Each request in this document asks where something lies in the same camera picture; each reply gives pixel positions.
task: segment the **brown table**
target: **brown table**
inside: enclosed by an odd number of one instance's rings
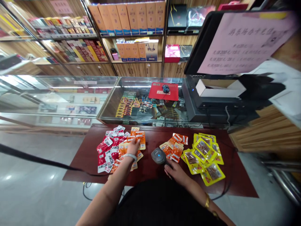
[[[79,147],[70,166],[83,169],[91,174],[97,174],[98,152],[96,147],[103,140],[105,132],[113,130],[117,125],[111,124],[93,124],[85,136],[81,146]],[[123,125],[125,131],[130,132],[131,125]],[[157,165],[151,158],[151,152],[166,142],[172,137],[174,132],[181,135],[188,136],[189,145],[184,145],[184,150],[192,148],[193,134],[206,133],[216,136],[219,144],[221,154],[223,156],[224,165],[220,165],[226,178],[209,187],[206,187],[200,174],[191,175],[187,165],[180,160],[180,165],[184,171],[193,178],[198,184],[208,193],[220,194],[224,190],[225,183],[228,185],[232,177],[232,183],[227,194],[235,196],[256,197],[258,195],[252,185],[252,182],[237,154],[233,153],[233,144],[225,130],[211,130],[211,129],[189,129],[189,128],[170,128],[170,127],[154,127],[154,126],[136,126],[140,130],[145,131],[146,149],[142,151],[144,157],[138,162],[138,169],[132,171],[126,181],[127,186],[135,186],[139,182],[166,177],[164,173],[164,166]],[[105,183],[108,176],[95,177],[89,176],[86,173],[68,170],[63,180],[82,181],[92,183]]]

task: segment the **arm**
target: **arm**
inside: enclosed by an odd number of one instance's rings
[[[127,153],[136,155],[140,140],[132,140]],[[124,157],[113,175],[91,201],[76,226],[104,225],[117,207],[134,159]]]
[[[172,168],[170,168],[168,165],[165,165],[165,172],[169,173],[175,179],[175,181],[182,185],[200,205],[205,207],[207,195],[204,190],[198,185],[197,182],[191,179],[183,171],[179,164],[169,159],[168,162],[170,163]],[[208,210],[210,212],[215,211],[219,218],[222,219],[228,226],[235,226],[230,218],[227,217],[227,215],[225,215],[224,212],[211,200],[209,201]]]

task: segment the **gray floor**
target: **gray floor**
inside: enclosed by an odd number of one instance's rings
[[[65,164],[71,163],[82,140],[0,132],[4,145]],[[217,205],[239,226],[287,225],[284,220],[289,220],[293,206],[274,178],[253,155],[240,153],[240,158],[260,198],[225,195]],[[90,201],[82,195],[83,183],[62,181],[64,173],[0,154],[0,225],[75,225]],[[85,194],[93,198],[101,187],[92,184]]]

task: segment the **computer mouse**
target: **computer mouse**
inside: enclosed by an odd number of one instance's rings
[[[168,85],[163,85],[162,89],[163,89],[164,93],[169,93],[169,87],[168,87]]]

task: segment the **person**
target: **person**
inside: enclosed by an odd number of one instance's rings
[[[140,140],[128,154],[136,155]],[[76,226],[99,225],[235,225],[203,189],[174,161],[170,179],[148,180],[131,188],[119,203],[134,158],[125,156],[114,174],[91,201]]]

